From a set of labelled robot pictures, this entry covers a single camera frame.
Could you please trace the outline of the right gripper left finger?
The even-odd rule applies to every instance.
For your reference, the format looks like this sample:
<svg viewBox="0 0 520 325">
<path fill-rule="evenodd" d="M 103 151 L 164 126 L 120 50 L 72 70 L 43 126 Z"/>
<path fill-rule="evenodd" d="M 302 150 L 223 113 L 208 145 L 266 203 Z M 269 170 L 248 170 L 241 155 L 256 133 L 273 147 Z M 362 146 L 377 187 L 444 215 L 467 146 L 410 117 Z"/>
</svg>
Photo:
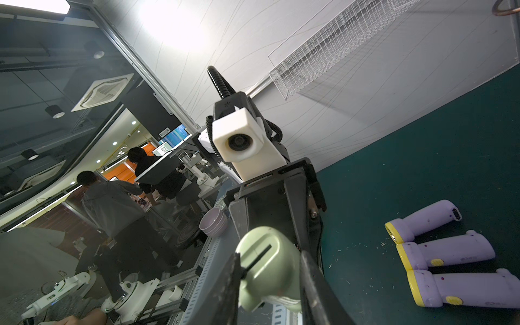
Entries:
<svg viewBox="0 0 520 325">
<path fill-rule="evenodd" d="M 237 324 L 241 280 L 241 255 L 234 253 L 188 324 Z"/>
</svg>

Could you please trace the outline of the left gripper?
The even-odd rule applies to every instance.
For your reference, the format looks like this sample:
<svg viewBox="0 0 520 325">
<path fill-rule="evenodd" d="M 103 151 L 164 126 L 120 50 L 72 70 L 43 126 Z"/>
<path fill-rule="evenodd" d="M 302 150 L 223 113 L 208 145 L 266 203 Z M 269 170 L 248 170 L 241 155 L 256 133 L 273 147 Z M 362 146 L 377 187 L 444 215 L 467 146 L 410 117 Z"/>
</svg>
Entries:
<svg viewBox="0 0 520 325">
<path fill-rule="evenodd" d="M 224 202 L 239 238 L 268 226 L 280 231 L 298 249 L 321 259 L 326 199 L 314 166 L 302 158 L 227 191 Z"/>
</svg>

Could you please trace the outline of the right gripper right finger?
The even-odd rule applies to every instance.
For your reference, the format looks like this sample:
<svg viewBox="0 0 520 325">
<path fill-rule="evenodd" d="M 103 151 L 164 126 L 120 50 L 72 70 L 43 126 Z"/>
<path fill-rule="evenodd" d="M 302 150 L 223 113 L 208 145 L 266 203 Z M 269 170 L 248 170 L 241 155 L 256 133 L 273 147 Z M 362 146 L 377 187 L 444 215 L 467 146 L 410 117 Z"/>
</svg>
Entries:
<svg viewBox="0 0 520 325">
<path fill-rule="evenodd" d="M 303 324 L 355 324 L 307 251 L 301 252 L 299 277 Z"/>
</svg>

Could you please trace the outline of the pale green flashlight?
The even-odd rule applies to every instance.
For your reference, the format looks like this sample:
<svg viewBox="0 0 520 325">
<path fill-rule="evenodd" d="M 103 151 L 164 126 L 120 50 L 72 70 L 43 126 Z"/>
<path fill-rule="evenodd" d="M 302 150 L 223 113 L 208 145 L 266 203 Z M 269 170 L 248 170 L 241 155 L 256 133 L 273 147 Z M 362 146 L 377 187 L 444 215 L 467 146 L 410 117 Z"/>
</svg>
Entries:
<svg viewBox="0 0 520 325">
<path fill-rule="evenodd" d="M 261 226 L 249 231 L 236 252 L 246 274 L 240 282 L 239 306 L 255 311 L 262 303 L 300 313 L 300 251 L 283 233 Z"/>
</svg>

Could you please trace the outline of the purple flashlight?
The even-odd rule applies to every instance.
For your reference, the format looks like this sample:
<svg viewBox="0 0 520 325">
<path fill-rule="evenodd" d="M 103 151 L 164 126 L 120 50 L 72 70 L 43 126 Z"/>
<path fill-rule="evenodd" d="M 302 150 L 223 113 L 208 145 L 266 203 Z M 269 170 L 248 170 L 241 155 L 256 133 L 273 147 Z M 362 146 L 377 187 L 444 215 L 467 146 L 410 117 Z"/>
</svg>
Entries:
<svg viewBox="0 0 520 325">
<path fill-rule="evenodd" d="M 462 213 L 451 201 L 440 200 L 403 219 L 387 222 L 385 229 L 395 244 L 402 244 L 413 242 L 416 236 L 462 219 Z"/>
<path fill-rule="evenodd" d="M 407 271 L 471 264 L 496 257 L 486 237 L 474 230 L 420 244 L 405 242 L 397 244 L 396 249 Z"/>
<path fill-rule="evenodd" d="M 519 308 L 519 279 L 504 268 L 494 273 L 452 274 L 410 270 L 406 275 L 414 302 L 419 307 Z"/>
</svg>

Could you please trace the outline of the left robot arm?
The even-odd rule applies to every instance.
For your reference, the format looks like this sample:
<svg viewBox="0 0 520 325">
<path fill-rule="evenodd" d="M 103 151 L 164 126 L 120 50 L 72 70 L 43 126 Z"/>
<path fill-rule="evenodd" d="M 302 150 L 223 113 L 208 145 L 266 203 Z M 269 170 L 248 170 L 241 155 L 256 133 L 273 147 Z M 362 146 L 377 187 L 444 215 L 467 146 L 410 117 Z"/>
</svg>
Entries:
<svg viewBox="0 0 520 325">
<path fill-rule="evenodd" d="M 220 100 L 206 118 L 212 149 L 241 183 L 225 203 L 240 238 L 260 226 L 281 231 L 301 251 L 320 258 L 326 200 L 308 158 L 291 161 L 279 126 L 264 118 L 250 96 L 235 91 L 208 66 Z"/>
</svg>

